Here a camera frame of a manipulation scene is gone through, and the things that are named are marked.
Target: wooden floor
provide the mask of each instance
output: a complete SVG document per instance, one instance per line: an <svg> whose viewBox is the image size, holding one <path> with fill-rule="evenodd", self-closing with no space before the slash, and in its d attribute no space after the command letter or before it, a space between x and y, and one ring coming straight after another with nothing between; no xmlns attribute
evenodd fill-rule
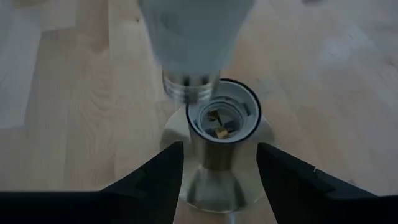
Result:
<svg viewBox="0 0 398 224"><path fill-rule="evenodd" d="M44 32L25 125L0 130L0 190L102 189L159 152L180 105L134 1L82 0ZM258 95L278 146L374 194L398 194L398 3L258 0L223 76ZM266 198L176 223L275 223Z"/></svg>

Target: metal lamp base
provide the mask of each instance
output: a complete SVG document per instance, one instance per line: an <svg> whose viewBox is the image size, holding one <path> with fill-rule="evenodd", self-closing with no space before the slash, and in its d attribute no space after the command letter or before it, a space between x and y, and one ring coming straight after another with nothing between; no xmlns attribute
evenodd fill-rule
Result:
<svg viewBox="0 0 398 224"><path fill-rule="evenodd" d="M184 143L182 200L207 212L229 213L244 210L265 195L256 162L257 144L274 145L274 135L264 117L256 132L235 147L228 170L204 168L193 150L190 133L183 107L167 122L160 142L161 149L175 141Z"/></svg>

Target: wood grain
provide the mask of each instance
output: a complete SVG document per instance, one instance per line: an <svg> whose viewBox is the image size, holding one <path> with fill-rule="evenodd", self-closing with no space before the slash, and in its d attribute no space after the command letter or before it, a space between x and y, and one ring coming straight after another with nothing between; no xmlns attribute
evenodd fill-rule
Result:
<svg viewBox="0 0 398 224"><path fill-rule="evenodd" d="M0 130L1 190L101 189L160 150L181 105L163 94L136 2L93 4L42 34L25 123ZM223 71L257 93L278 147L378 195L398 194L396 9L258 1ZM276 223L266 198L229 215L179 202L175 222Z"/></svg>

